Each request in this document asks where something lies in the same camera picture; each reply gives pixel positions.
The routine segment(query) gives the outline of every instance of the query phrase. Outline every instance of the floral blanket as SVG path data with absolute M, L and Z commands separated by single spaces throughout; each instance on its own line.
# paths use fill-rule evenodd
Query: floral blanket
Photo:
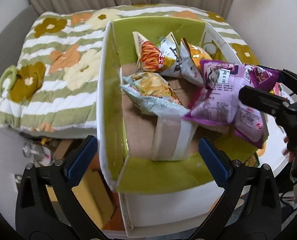
M 245 63 L 257 64 L 242 38 L 212 12 L 166 4 L 119 6 L 71 15 L 42 14 L 27 34 L 17 66 L 0 80 L 0 127 L 24 132 L 96 128 L 96 90 L 105 26 L 134 16 L 210 23 Z

